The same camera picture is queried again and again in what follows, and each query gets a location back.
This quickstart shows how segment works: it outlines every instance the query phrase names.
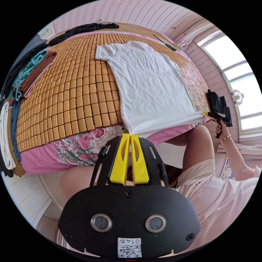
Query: pink flower pattern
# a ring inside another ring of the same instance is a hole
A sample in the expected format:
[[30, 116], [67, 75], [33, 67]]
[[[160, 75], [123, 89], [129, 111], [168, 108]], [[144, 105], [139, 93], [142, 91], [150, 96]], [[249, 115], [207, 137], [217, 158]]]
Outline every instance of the pink flower pattern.
[[99, 127], [90, 132], [53, 141], [57, 161], [66, 165], [95, 165], [98, 153], [110, 139], [127, 133], [124, 125]]

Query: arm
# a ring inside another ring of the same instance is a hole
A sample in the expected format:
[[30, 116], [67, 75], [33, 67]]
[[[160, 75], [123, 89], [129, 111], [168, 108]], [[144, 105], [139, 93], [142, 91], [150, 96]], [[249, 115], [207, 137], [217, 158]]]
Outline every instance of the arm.
[[[222, 131], [220, 135], [221, 140], [229, 135], [229, 131], [223, 121], [221, 121], [221, 123], [216, 127], [216, 133], [219, 133], [220, 131]], [[223, 146], [225, 148], [232, 173], [236, 180], [246, 180], [254, 177], [255, 170], [245, 164], [242, 155], [231, 137], [223, 141]]]

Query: brown towel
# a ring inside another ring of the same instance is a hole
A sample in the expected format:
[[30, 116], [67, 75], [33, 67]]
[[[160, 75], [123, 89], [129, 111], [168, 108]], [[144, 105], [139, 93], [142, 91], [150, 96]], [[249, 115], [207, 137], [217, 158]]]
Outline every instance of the brown towel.
[[14, 147], [12, 143], [12, 138], [11, 138], [11, 117], [12, 117], [12, 108], [10, 107], [8, 109], [8, 117], [7, 117], [7, 139], [8, 139], [8, 145], [9, 149], [12, 155], [12, 158], [14, 159], [14, 163], [16, 167], [12, 169], [13, 173], [18, 176], [22, 176], [25, 174], [24, 169], [22, 168], [21, 164], [16, 158], [16, 154], [14, 153]]
[[32, 71], [27, 79], [19, 86], [19, 91], [23, 94], [33, 84], [35, 79], [43, 72], [43, 70], [55, 59], [56, 52], [47, 51], [47, 54], [43, 61]]

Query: pink bedsheet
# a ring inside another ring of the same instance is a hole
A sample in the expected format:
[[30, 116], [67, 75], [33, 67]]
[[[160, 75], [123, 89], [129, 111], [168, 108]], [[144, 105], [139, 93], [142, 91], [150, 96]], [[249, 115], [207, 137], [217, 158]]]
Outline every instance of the pink bedsheet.
[[[95, 33], [106, 33], [106, 31], [82, 33], [74, 35], [67, 40], [81, 35]], [[117, 33], [137, 35], [128, 32]], [[144, 38], [159, 42], [150, 37]], [[189, 59], [183, 51], [179, 51], [179, 53]], [[203, 123], [198, 124], [204, 124], [208, 120], [209, 119], [206, 118]], [[191, 130], [198, 124], [178, 126], [161, 130], [149, 136], [147, 139], [154, 145], [158, 145]], [[54, 142], [21, 152], [21, 164], [27, 174], [47, 174], [66, 171], [72, 166], [94, 165], [98, 157], [98, 152], [106, 144], [106, 142], [113, 137], [119, 136], [126, 132], [127, 130], [124, 125], [115, 125], [105, 128], [96, 128], [91, 132], [85, 132], [56, 140]]]

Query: beige shorts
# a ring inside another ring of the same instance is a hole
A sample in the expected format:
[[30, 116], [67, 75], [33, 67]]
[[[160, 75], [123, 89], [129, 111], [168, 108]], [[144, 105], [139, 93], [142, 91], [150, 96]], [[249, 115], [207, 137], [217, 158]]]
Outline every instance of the beige shorts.
[[178, 177], [175, 190], [189, 200], [191, 195], [213, 175], [215, 175], [215, 160], [212, 158], [202, 161]]

